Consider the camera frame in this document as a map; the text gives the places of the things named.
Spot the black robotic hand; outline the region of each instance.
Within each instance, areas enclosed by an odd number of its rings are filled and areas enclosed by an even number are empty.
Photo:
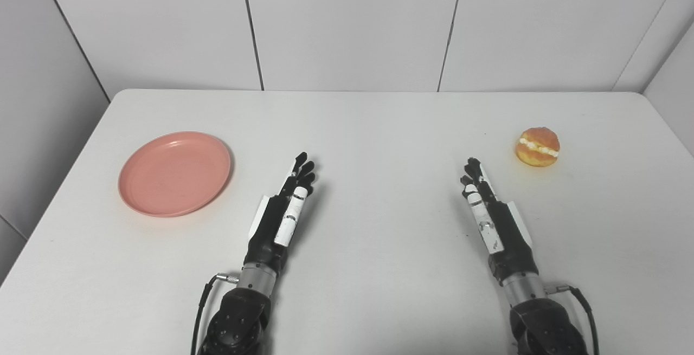
[[[587,355],[580,332],[569,320],[559,303],[547,297],[533,259],[530,234],[525,229],[516,205],[497,199],[484,168],[476,158],[465,165],[467,175],[463,196],[469,202],[479,233],[489,251],[489,268],[503,287],[511,305],[511,331],[518,342],[519,355]],[[594,353],[597,333],[592,312],[580,291],[563,286],[558,291],[571,291],[587,308],[592,322]]]
[[[265,197],[253,220],[248,252],[243,259],[236,288],[224,295],[208,326],[200,355],[259,355],[262,335],[270,320],[270,296],[287,261],[290,243],[303,202],[313,193],[314,163],[306,162],[302,152],[280,192]],[[217,279],[228,279],[218,274]],[[210,293],[213,278],[205,287],[193,337],[191,353],[195,355],[197,331],[202,307]]]

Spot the cable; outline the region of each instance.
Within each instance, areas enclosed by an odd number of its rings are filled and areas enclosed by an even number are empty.
[[[210,291],[213,290],[213,285],[217,279],[219,279],[218,275],[213,276],[213,278],[210,279],[207,284],[205,284],[203,295],[200,296],[198,315],[195,317],[195,328],[193,328],[193,344],[191,345],[190,355],[195,355],[198,350],[198,331],[200,330],[200,319],[203,317],[203,309],[205,308],[205,304],[208,303],[208,296],[210,296]]]
[[[595,326],[595,318],[593,317],[593,309],[590,307],[588,300],[583,296],[583,293],[575,287],[569,286],[569,291],[576,298],[578,303],[583,306],[583,310],[586,311],[588,315],[588,322],[590,323],[590,335],[593,338],[593,355],[600,355],[600,348],[597,345],[597,327]]]

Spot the panel seam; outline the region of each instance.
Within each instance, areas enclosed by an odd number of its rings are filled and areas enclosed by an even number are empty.
[[[24,239],[24,241],[28,241],[28,240],[29,240],[28,237],[26,237],[19,229],[17,229],[17,227],[15,227],[15,225],[11,224],[10,221],[8,221],[7,219],[5,219],[5,217],[3,217],[2,214],[0,214],[0,220],[4,221],[5,224],[7,224],[7,226],[10,227],[10,229],[12,229],[13,231],[17,232],[17,234],[20,235],[20,237],[21,237],[22,239]]]
[[[97,84],[99,84],[99,88],[101,88],[101,93],[104,94],[104,98],[106,98],[106,101],[108,103],[111,103],[111,99],[109,99],[108,95],[106,94],[106,90],[104,89],[104,86],[101,84],[101,80],[99,80],[99,76],[97,76],[97,72],[94,70],[94,67],[92,66],[92,63],[89,61],[89,58],[87,58],[87,54],[85,53],[85,50],[82,47],[82,44],[80,44],[80,41],[79,41],[79,39],[77,39],[77,35],[75,34],[75,31],[72,29],[70,22],[67,20],[67,17],[65,16],[65,12],[62,11],[62,7],[60,7],[60,4],[59,4],[59,2],[57,2],[57,0],[53,0],[53,2],[55,4],[55,7],[57,7],[57,11],[60,12],[60,16],[62,16],[62,20],[63,20],[63,22],[65,22],[67,29],[70,30],[70,34],[72,34],[72,39],[74,39],[75,43],[77,44],[77,48],[80,49],[80,53],[82,54],[82,58],[85,59],[87,66],[89,66],[89,71],[92,72],[94,79],[96,79]]]
[[[436,91],[441,91],[441,80],[444,78],[444,68],[446,68],[446,59],[448,58],[448,47],[451,46],[451,38],[453,37],[453,27],[455,26],[455,14],[458,12],[458,2],[460,0],[455,0],[455,5],[453,6],[453,17],[451,18],[451,28],[448,30],[448,41],[446,41],[446,51],[444,52],[444,62],[441,64],[441,73],[439,74],[439,85],[436,86]]]
[[[250,14],[250,3],[246,0],[246,12],[248,12],[248,25],[250,26],[250,38],[253,41],[253,53],[255,54],[255,66],[258,67],[258,79],[260,80],[260,90],[265,91],[265,83],[262,79],[262,69],[260,69],[260,56],[258,55],[258,44],[255,40],[255,27],[253,27],[253,16]]]
[[[634,55],[637,53],[637,51],[639,50],[639,47],[640,47],[641,44],[644,42],[644,39],[645,39],[646,35],[648,34],[648,32],[650,31],[651,27],[653,26],[653,23],[655,23],[655,20],[658,18],[659,14],[660,14],[660,11],[662,11],[662,9],[663,9],[663,7],[665,6],[666,2],[667,2],[667,0],[663,0],[663,2],[660,4],[660,7],[658,7],[658,11],[655,12],[655,15],[653,16],[653,19],[651,20],[650,24],[649,24],[648,27],[646,28],[646,31],[644,32],[644,34],[641,36],[641,38],[640,38],[640,40],[639,40],[639,44],[637,44],[637,46],[634,48],[634,51],[632,51],[632,55],[629,56],[629,59],[627,60],[627,63],[624,65],[624,68],[622,68],[622,71],[621,71],[621,72],[619,73],[619,75],[617,76],[617,80],[615,80],[615,81],[614,81],[614,84],[612,84],[612,88],[610,89],[610,91],[614,91],[614,88],[617,86],[617,83],[619,82],[619,79],[622,78],[624,72],[627,70],[627,67],[628,67],[629,64],[632,62],[632,59],[634,58]]]

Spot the white table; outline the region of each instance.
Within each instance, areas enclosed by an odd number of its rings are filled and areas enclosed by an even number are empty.
[[[552,167],[513,155],[535,126],[558,133]],[[233,179],[193,214],[137,214],[122,165],[181,130],[224,140]],[[640,95],[130,90],[0,288],[0,353],[188,353],[204,282],[240,268],[260,196],[302,150],[320,179],[275,291],[274,355],[513,353],[460,195],[470,156],[518,204],[543,278],[582,288],[604,353],[692,352],[694,158]]]

